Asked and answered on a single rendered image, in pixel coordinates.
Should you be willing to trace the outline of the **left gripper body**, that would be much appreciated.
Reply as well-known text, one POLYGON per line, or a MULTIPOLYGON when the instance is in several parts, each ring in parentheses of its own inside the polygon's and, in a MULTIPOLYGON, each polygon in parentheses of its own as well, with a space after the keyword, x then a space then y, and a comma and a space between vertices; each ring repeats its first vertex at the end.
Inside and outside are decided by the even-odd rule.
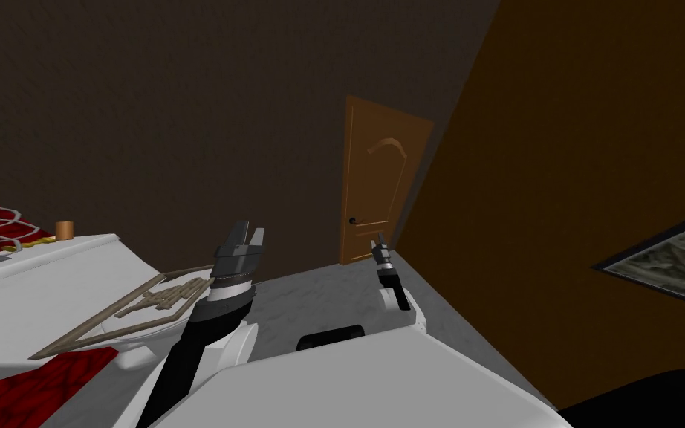
POLYGON ((216 281, 252 280, 261 257, 260 244, 223 244, 215 252, 210 273, 216 281))

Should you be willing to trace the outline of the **brown wooden door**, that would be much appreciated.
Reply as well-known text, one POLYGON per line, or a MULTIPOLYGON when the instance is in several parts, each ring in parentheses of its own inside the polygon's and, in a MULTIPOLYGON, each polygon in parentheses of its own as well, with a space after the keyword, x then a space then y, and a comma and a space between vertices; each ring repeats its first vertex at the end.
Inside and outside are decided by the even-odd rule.
POLYGON ((434 124, 347 96, 339 262, 370 257, 370 241, 391 241, 434 124), (348 223, 350 217, 358 225, 348 223))

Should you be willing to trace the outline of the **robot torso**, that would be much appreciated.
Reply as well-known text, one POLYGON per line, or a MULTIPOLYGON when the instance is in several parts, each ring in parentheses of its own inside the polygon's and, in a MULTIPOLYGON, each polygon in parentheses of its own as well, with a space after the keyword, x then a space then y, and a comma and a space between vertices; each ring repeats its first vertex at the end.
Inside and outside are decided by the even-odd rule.
POLYGON ((224 369, 152 428, 571 428, 538 398, 397 328, 224 369))

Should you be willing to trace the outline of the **white table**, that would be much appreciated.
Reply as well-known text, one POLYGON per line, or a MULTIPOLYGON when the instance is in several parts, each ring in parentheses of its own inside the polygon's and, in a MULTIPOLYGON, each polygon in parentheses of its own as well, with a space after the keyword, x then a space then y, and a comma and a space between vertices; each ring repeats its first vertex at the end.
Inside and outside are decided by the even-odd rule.
MULTIPOLYGON (((37 369, 29 357, 110 306, 160 272, 114 234, 80 236, 0 252, 0 379, 37 369)), ((134 428, 145 405, 137 394, 184 329, 193 305, 176 322, 150 328, 107 346, 118 355, 40 428, 134 428)), ((110 318, 99 334, 163 315, 153 307, 110 318)))

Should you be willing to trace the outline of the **red marbled cloth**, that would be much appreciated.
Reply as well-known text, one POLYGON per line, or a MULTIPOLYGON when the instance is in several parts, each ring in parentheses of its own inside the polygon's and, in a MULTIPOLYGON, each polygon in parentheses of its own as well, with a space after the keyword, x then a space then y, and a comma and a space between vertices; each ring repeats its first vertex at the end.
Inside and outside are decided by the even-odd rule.
POLYGON ((68 352, 0 379, 0 428, 40 428, 117 355, 110 347, 68 352))

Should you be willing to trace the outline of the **wooden slatted frame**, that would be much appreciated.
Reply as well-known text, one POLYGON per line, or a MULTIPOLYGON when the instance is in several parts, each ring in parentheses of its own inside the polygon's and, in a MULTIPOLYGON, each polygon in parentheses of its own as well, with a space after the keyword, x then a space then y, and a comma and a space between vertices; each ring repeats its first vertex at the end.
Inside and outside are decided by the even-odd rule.
POLYGON ((107 346, 111 340, 118 340, 160 325, 177 322, 179 318, 199 299, 213 281, 210 277, 212 265, 159 273, 130 293, 121 297, 110 306, 102 309, 81 325, 40 349, 29 357, 30 360, 43 360, 66 352, 88 349, 98 345, 107 346), (89 335, 96 327, 110 318, 121 322, 133 312, 153 307, 163 315, 126 327, 99 334, 89 335))

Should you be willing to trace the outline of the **dark framed wall picture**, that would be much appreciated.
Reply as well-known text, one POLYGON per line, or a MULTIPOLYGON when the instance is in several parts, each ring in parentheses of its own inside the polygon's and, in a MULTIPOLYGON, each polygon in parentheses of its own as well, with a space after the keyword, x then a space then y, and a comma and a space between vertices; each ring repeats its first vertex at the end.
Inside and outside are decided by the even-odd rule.
POLYGON ((592 268, 685 301, 685 221, 592 268))

